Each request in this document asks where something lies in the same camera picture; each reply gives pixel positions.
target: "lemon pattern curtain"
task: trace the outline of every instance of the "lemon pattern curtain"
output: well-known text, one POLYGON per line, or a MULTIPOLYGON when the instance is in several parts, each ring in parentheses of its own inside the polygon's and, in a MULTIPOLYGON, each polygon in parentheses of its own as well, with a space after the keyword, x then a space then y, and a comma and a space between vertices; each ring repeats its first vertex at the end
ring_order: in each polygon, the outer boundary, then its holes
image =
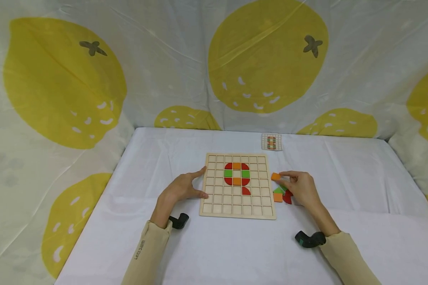
POLYGON ((428 0, 0 1, 0 284, 52 284, 136 127, 387 139, 428 198, 428 0))

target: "beige sleeve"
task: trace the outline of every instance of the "beige sleeve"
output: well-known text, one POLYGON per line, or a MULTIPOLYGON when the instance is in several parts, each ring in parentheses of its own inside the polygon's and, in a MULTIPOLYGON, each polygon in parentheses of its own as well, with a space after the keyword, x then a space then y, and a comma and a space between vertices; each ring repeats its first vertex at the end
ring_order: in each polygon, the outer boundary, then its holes
POLYGON ((159 228, 148 221, 141 234, 141 240, 130 261, 122 285, 153 285, 173 223, 159 228))
POLYGON ((380 284, 349 234, 340 232, 327 237, 326 240, 320 249, 345 285, 380 284))

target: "wooden puzzle board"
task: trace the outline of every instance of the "wooden puzzle board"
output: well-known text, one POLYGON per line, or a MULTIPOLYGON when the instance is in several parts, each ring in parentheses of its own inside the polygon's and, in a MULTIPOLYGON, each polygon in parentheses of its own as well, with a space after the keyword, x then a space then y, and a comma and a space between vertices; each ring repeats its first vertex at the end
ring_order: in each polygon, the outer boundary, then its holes
POLYGON ((276 219, 266 155, 208 153, 206 167, 200 216, 276 219))

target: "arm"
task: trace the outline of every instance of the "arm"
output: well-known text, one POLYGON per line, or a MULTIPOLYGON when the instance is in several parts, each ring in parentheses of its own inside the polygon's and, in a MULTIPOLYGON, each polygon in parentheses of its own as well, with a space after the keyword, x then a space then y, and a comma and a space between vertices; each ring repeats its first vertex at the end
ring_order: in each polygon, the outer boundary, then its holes
POLYGON ((172 229, 172 222, 168 221, 168 218, 178 201, 208 197, 206 193, 195 190, 192 186, 192 180, 202 176, 205 170, 203 167, 200 171, 178 176, 160 194, 151 219, 143 229, 141 239, 122 279, 122 285, 154 284, 172 229))
POLYGON ((284 171, 280 175, 290 177, 290 181, 281 179, 276 182, 286 186, 293 193, 325 235, 326 243, 321 245, 320 249, 342 282, 347 285, 380 284, 361 257, 352 237, 338 228, 328 210, 323 206, 313 177, 307 172, 297 171, 284 171))

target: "finger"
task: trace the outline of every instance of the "finger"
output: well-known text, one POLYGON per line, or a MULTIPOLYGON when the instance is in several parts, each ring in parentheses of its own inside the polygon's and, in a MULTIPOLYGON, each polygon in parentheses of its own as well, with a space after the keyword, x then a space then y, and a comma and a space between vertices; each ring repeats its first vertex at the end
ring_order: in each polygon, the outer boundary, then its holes
POLYGON ((198 170, 197 172, 189 172, 188 174, 190 174, 190 177, 192 177, 192 179, 195 179, 197 177, 202 176, 205 171, 206 171, 206 166, 203 166, 203 168, 198 170))
POLYGON ((279 172, 279 175, 288 176, 288 177, 298 177, 303 173, 304 172, 301 172, 301 171, 282 171, 282 172, 279 172))
POLYGON ((192 195, 192 197, 196 197, 196 198, 200 198, 200 199, 207 199, 207 198, 209 198, 209 195, 208 194, 206 194, 205 192, 203 192, 203 191, 200 191, 200 190, 193 190, 193 195, 192 195))
POLYGON ((276 183, 281 186, 285 186, 287 189, 290 189, 290 187, 292 186, 292 184, 289 181, 284 179, 276 180, 276 183))

